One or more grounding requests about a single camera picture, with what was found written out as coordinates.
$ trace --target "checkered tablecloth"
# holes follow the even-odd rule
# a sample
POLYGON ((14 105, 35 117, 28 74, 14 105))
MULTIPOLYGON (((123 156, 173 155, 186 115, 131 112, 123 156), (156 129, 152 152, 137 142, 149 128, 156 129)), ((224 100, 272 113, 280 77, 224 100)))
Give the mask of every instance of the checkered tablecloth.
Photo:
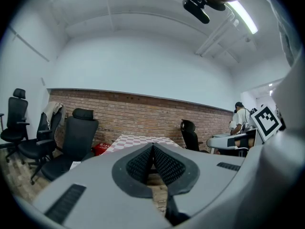
POLYGON ((115 142, 104 152, 104 154, 144 143, 166 143, 180 147, 178 144, 167 137, 120 135, 119 138, 116 139, 115 142))

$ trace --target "fluorescent light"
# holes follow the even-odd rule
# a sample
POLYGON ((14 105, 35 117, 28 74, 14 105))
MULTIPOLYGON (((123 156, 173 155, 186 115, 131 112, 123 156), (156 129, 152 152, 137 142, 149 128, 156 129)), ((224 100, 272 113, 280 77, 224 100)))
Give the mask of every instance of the fluorescent light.
POLYGON ((257 33, 258 29, 251 19, 250 15, 244 9, 244 7, 239 3, 239 1, 228 2, 228 4, 239 14, 240 17, 244 20, 252 34, 257 33))

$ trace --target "floor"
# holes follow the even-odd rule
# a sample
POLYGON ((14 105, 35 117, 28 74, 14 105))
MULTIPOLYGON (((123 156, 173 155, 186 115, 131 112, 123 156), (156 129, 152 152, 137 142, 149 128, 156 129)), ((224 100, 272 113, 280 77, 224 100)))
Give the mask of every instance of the floor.
MULTIPOLYGON (((0 149, 0 166, 3 176, 7 180, 12 193, 31 203, 50 182, 39 172, 34 178, 35 184, 31 185, 30 177, 35 167, 30 169, 27 162, 33 162, 33 160, 24 157, 25 164, 22 165, 18 156, 13 154, 10 156, 10 162, 7 163, 6 155, 7 149, 0 149)), ((165 215, 167 186, 158 174, 149 175, 147 186, 152 189, 154 205, 165 215)))

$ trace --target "brick wall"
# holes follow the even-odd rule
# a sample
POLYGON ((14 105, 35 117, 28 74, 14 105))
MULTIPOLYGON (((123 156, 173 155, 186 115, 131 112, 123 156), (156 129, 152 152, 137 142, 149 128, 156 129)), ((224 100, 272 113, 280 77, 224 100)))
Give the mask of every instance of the brick wall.
MULTIPOLYGON (((165 100, 133 94, 120 94, 86 90, 52 90, 49 101, 66 106, 67 116, 75 108, 94 110, 99 127, 93 146, 113 143, 121 134, 165 136, 180 146, 185 146, 180 131, 181 119, 195 123, 200 149, 206 148, 206 140, 213 134, 228 132, 232 119, 229 111, 198 104, 165 100)), ((65 127, 56 131, 56 141, 62 147, 65 127)))

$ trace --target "white ceiling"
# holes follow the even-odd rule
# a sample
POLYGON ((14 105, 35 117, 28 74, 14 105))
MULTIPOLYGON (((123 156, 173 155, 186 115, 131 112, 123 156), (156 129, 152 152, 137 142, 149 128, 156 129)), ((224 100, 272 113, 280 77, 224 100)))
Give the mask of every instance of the white ceiling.
POLYGON ((260 87, 257 87, 257 88, 254 88, 254 89, 250 90, 249 93, 253 97, 255 97, 256 99, 261 98, 261 97, 265 97, 265 96, 269 96, 270 90, 274 91, 277 88, 277 86, 279 85, 280 82, 281 82, 281 80, 271 82, 272 86, 269 86, 269 84, 271 84, 271 83, 268 83, 266 85, 263 85, 263 86, 260 86, 260 87))
MULTIPOLYGON (((64 23, 65 32, 70 38, 112 31, 107 0, 40 0, 41 2, 48 4, 58 24, 64 23)), ((212 58, 218 50, 246 35, 251 42, 246 42, 243 38, 214 58, 228 67, 237 65, 245 55, 255 53, 254 45, 260 47, 279 40, 277 22, 266 0, 242 0, 240 3, 252 17, 258 32, 252 36, 236 15, 235 18, 240 21, 237 29, 232 28, 206 55, 212 58)), ((194 52, 228 13, 206 7, 211 22, 204 25, 184 10, 182 0, 109 0, 109 4, 115 30, 139 30, 174 37, 190 45, 194 52)))

